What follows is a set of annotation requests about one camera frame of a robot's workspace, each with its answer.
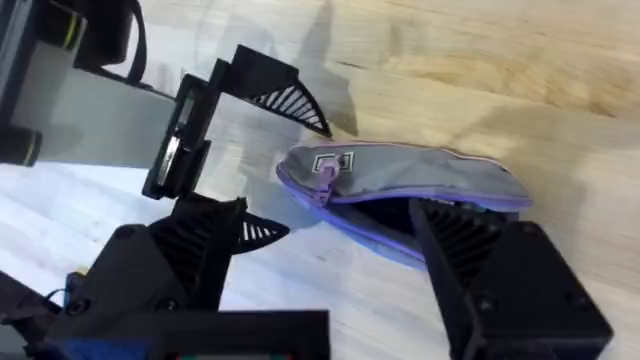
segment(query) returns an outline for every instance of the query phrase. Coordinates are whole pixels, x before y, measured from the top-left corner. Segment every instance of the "zipper pull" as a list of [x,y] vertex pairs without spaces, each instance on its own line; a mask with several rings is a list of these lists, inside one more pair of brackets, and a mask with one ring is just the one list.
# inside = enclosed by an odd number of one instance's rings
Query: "zipper pull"
[[331,198],[333,181],[340,175],[340,163],[337,158],[324,159],[320,164],[318,183],[313,192],[313,201],[318,206],[325,206]]

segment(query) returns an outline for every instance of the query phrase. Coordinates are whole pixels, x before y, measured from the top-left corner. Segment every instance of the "gray pouch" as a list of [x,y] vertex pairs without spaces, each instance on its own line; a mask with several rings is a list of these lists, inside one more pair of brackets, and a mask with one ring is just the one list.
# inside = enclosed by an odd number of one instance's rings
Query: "gray pouch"
[[299,146],[277,175],[296,198],[372,250],[424,267],[408,214],[410,198],[477,211],[531,206],[524,187],[498,162],[440,148],[391,143]]

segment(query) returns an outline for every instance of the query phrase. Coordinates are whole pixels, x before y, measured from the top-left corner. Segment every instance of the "screw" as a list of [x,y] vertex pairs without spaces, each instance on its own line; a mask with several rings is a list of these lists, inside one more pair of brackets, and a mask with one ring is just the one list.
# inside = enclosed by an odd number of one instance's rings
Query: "screw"
[[87,310],[89,310],[90,306],[91,301],[89,301],[89,299],[74,300],[71,302],[71,304],[69,304],[69,306],[67,306],[66,312],[69,316],[82,315],[87,312]]
[[567,302],[571,307],[577,310],[587,310],[589,306],[589,300],[583,295],[576,295],[568,293],[565,295]]
[[492,312],[496,310],[496,301],[489,295],[481,295],[478,298],[478,308],[482,312]]
[[131,235],[133,235],[133,233],[135,232],[135,230],[133,230],[133,228],[131,226],[121,226],[118,229],[116,229],[115,233],[113,234],[115,237],[119,237],[119,238],[127,238]]
[[535,234],[537,228],[532,224],[524,223],[522,224],[522,231],[524,231],[525,234]]
[[175,299],[164,298],[158,302],[158,305],[156,305],[156,310],[176,311],[179,307],[180,304]]

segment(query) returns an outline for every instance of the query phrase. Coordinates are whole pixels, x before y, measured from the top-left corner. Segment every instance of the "wood grain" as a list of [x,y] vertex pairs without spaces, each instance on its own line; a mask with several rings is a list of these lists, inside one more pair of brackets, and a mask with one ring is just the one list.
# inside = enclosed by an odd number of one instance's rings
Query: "wood grain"
[[[145,80],[174,93],[242,43],[294,64],[339,140],[496,158],[613,325],[604,359],[640,357],[640,3],[629,0],[144,0]],[[126,70],[128,64],[116,67]],[[198,191],[248,196],[293,234],[233,260],[225,308],[329,308],[336,359],[446,359],[428,278],[305,211],[275,164],[308,131],[224,97]],[[2,270],[47,292],[110,232],[169,202],[144,171],[0,168]]]

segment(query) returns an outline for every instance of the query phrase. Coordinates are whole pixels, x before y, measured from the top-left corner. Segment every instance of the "label patch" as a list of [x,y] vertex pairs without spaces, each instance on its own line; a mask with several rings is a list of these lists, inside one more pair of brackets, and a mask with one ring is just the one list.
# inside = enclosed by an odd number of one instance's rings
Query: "label patch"
[[320,168],[322,167],[322,162],[327,159],[337,159],[338,164],[340,164],[340,171],[352,171],[353,170],[353,151],[349,151],[340,155],[336,155],[334,153],[331,154],[319,154],[316,155],[315,160],[313,161],[313,172],[320,172]]

